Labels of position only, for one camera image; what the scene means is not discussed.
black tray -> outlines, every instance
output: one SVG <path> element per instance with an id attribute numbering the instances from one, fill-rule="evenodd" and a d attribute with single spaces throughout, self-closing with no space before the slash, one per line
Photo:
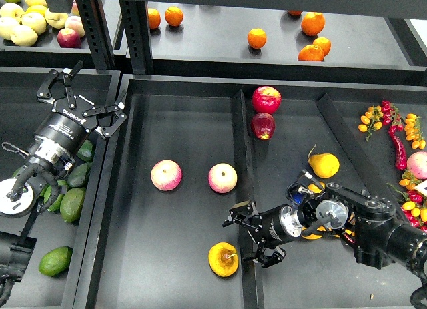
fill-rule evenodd
<path id="1" fill-rule="evenodd" d="M 274 114 L 274 137 L 249 140 L 245 151 L 236 141 L 236 125 L 253 113 L 248 99 L 243 104 L 247 114 L 235 108 L 240 90 L 250 96 L 259 85 L 276 86 L 284 100 Z M 251 189 L 244 183 L 242 191 L 248 177 L 238 172 L 236 189 L 220 196 L 210 190 L 206 177 L 218 162 L 241 166 L 239 153 L 245 153 L 246 171 L 253 168 L 254 197 L 264 211 L 285 202 L 285 189 L 302 168 L 309 168 L 306 156 L 316 143 L 318 152 L 340 159 L 340 171 L 330 181 L 395 198 L 385 184 L 397 183 L 393 167 L 389 174 L 379 169 L 382 178 L 376 183 L 360 171 L 393 166 L 394 153 L 391 158 L 391 149 L 381 154 L 378 143 L 366 144 L 362 134 L 351 130 L 360 114 L 382 99 L 398 102 L 402 113 L 414 110 L 424 117 L 425 107 L 414 105 L 425 89 L 127 75 L 121 88 L 128 92 L 129 119 L 107 149 L 109 163 L 98 193 L 105 199 L 95 205 L 75 308 L 95 303 L 102 308 L 256 308 L 257 301 L 265 308 L 410 305 L 411 293 L 420 286 L 417 277 L 397 264 L 381 271 L 356 264 L 348 247 L 328 238 L 286 244 L 282 264 L 259 271 L 241 264 L 238 274 L 219 279 L 209 269 L 207 252 L 219 241 L 239 247 L 250 241 L 244 230 L 222 228 L 221 223 L 236 198 L 242 201 Z M 342 128 L 353 139 L 347 145 L 326 123 L 325 106 L 318 101 L 325 94 L 342 109 L 337 118 L 346 120 Z M 348 146 L 372 156 L 358 161 Z M 173 192 L 160 192 L 151 183 L 151 168 L 162 159 L 173 159 L 183 169 L 182 184 Z"/>
<path id="2" fill-rule="evenodd" d="M 47 72 L 48 69 L 0 69 L 0 142 L 8 141 L 23 149 L 27 149 L 33 142 L 33 132 L 51 109 L 49 105 L 36 100 L 36 92 Z M 97 74 L 94 71 L 82 70 L 73 80 L 73 88 L 76 93 L 96 104 L 105 105 L 114 101 L 118 83 L 118 71 Z M 57 85 L 53 89 L 53 96 L 61 96 L 62 92 L 63 89 Z M 22 282 L 13 287 L 5 308 L 72 307 L 106 148 L 106 142 L 98 139 L 95 134 L 91 135 L 90 140 L 96 145 L 96 151 L 79 225 L 67 224 L 60 214 L 52 212 L 45 212 L 37 218 L 30 233 L 31 237 L 37 238 L 34 253 Z M 0 179 L 10 178 L 23 164 L 24 160 L 17 154 L 1 150 Z M 26 219 L 27 216 L 15 219 L 1 217 L 0 230 L 19 234 Z M 70 246 L 74 249 L 68 273 L 55 278 L 40 274 L 38 265 L 41 257 L 59 246 Z"/>

red chili pepper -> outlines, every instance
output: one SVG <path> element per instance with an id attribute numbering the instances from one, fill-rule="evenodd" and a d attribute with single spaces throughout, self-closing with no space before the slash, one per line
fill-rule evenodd
<path id="1" fill-rule="evenodd" d="M 388 129 L 388 134 L 392 133 L 394 135 L 396 133 L 397 129 L 398 129 L 397 125 L 390 126 L 390 129 Z"/>
<path id="2" fill-rule="evenodd" d="M 406 151 L 402 141 L 391 132 L 391 127 L 388 130 L 388 135 L 392 138 L 394 148 L 396 150 L 396 163 L 394 164 L 398 170 L 406 169 Z"/>
<path id="3" fill-rule="evenodd" d="M 406 193 L 408 194 L 409 199 L 417 204 L 421 204 L 424 201 L 424 198 L 417 192 L 414 192 L 414 190 L 408 190 Z"/>

